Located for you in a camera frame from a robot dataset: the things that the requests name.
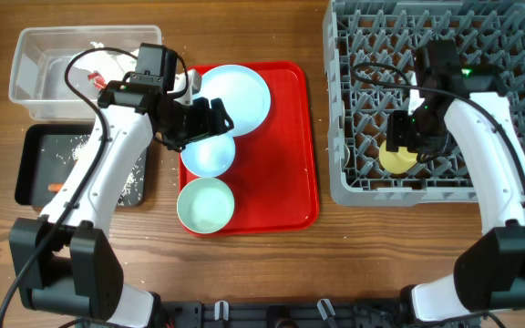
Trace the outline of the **yellow plastic cup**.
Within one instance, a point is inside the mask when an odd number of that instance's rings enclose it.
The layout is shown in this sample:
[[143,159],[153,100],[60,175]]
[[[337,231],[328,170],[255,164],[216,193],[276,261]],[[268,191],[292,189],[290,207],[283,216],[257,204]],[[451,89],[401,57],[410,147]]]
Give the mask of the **yellow plastic cup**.
[[379,147],[378,160],[382,169],[391,174],[403,174],[417,164],[417,153],[409,152],[406,147],[399,147],[398,151],[388,151],[384,141]]

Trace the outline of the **light blue bowl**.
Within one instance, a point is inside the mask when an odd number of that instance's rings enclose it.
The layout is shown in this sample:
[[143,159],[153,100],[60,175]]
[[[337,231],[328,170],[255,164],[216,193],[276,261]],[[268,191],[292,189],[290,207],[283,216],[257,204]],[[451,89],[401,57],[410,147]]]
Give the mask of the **light blue bowl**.
[[180,156],[185,168],[193,175],[215,178],[231,167],[236,145],[231,135],[222,134],[190,143]]

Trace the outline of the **light blue plate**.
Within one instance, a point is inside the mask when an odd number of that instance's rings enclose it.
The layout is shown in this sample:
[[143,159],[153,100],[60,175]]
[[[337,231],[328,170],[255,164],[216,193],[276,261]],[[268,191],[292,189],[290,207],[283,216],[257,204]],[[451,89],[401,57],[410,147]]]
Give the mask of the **light blue plate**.
[[201,90],[193,96],[209,100],[220,98],[230,115],[233,137],[249,134],[267,118],[271,108],[271,92],[263,78],[254,70],[239,65],[223,65],[201,76]]

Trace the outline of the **white rice pile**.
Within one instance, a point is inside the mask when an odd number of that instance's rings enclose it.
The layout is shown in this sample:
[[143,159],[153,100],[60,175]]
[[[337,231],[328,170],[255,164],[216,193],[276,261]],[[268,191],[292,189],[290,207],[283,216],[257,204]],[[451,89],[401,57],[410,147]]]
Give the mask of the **white rice pile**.
[[[80,153],[86,146],[86,141],[83,136],[72,138],[70,141],[74,141],[70,158],[74,163],[77,163]],[[130,173],[128,174],[127,180],[118,198],[117,205],[119,207],[137,207],[143,202],[147,159],[148,150],[144,149],[136,159]]]

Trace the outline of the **white napkin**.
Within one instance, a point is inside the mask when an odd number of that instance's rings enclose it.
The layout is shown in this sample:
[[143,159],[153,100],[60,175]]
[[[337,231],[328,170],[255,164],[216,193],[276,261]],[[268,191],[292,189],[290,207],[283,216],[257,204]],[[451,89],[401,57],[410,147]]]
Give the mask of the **white napkin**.
[[75,68],[84,70],[85,75],[94,72],[100,73],[106,82],[121,80],[126,73],[132,72],[136,65],[136,59],[120,53],[98,51],[81,57]]

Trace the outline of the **red snack wrapper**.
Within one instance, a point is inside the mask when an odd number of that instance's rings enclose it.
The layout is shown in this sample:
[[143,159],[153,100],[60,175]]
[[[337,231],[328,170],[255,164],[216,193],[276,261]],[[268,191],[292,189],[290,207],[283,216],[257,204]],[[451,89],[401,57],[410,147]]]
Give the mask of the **red snack wrapper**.
[[99,72],[89,74],[87,79],[98,90],[101,90],[107,86],[106,80]]

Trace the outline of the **light green bowl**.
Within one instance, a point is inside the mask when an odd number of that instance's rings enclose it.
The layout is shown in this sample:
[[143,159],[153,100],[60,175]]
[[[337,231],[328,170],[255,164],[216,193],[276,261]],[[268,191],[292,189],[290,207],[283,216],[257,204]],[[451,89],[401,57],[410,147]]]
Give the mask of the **light green bowl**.
[[235,199],[231,189],[216,178],[198,178],[182,188],[177,200],[181,224],[198,234],[212,234],[232,219]]

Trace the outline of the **orange carrot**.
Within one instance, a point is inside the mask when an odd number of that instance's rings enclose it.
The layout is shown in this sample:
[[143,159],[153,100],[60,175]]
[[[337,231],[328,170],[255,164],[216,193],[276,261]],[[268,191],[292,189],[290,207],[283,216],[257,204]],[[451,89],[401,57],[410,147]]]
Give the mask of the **orange carrot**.
[[48,185],[48,190],[53,193],[58,193],[62,190],[63,185],[61,183],[52,183]]

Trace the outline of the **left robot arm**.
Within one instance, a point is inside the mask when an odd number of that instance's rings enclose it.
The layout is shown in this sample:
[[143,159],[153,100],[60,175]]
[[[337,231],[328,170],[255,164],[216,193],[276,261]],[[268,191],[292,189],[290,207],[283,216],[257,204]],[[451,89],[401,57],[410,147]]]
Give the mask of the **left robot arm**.
[[36,219],[19,218],[10,230],[15,280],[8,295],[29,310],[63,314],[74,324],[170,325],[158,294],[125,283],[110,223],[152,141],[180,152],[234,124],[220,99],[199,96],[200,80],[175,51],[142,44],[134,58],[134,70],[91,102],[94,127],[61,190]]

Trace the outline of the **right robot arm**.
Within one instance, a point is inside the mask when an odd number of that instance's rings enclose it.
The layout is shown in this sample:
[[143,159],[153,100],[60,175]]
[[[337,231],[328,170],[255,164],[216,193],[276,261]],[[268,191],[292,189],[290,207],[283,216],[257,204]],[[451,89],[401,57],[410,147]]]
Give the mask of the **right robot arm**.
[[496,67],[465,66],[451,40],[416,51],[410,108],[387,119],[386,148],[422,159],[458,149],[476,192],[482,236],[453,272],[409,288],[417,323],[525,308],[525,154]]

